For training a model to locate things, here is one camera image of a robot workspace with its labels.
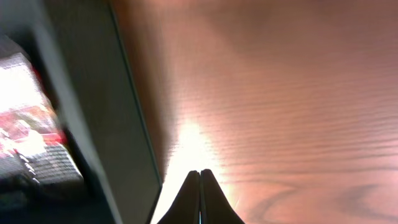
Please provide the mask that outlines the black cardboard box with lid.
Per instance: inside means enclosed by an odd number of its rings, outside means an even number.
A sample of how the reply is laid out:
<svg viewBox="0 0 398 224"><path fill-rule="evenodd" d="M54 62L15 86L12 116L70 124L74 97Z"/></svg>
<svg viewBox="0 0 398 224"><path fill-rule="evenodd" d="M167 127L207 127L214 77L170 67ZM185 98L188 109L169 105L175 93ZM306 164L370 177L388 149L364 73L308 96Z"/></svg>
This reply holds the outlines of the black cardboard box with lid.
<svg viewBox="0 0 398 224"><path fill-rule="evenodd" d="M82 181L1 178L2 223L149 223L161 190L109 1L2 1L1 58L22 53Z"/></svg>

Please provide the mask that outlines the black snack pouch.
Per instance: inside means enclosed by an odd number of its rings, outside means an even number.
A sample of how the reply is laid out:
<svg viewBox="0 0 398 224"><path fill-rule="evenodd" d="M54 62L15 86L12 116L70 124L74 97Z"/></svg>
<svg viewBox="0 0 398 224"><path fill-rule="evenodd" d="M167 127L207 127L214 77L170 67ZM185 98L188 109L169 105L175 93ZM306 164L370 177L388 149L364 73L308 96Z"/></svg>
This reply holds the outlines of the black snack pouch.
<svg viewBox="0 0 398 224"><path fill-rule="evenodd" d="M57 116L22 53L1 58L1 178L82 181Z"/></svg>

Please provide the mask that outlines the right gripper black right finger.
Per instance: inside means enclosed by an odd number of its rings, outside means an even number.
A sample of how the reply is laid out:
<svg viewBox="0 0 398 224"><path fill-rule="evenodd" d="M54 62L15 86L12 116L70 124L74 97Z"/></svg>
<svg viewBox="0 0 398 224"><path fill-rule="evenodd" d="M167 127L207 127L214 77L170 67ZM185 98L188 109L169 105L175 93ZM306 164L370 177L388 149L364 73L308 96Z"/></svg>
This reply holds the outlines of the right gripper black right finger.
<svg viewBox="0 0 398 224"><path fill-rule="evenodd" d="M200 172L201 224L244 224L210 169Z"/></svg>

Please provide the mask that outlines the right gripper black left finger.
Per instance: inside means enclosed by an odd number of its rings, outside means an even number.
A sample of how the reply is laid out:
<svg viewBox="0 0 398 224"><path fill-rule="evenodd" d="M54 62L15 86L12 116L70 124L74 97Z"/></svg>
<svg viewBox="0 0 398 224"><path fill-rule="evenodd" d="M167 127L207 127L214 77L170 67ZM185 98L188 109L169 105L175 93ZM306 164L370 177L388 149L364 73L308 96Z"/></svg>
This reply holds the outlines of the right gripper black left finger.
<svg viewBox="0 0 398 224"><path fill-rule="evenodd" d="M158 224L199 224L200 174L190 171L177 196Z"/></svg>

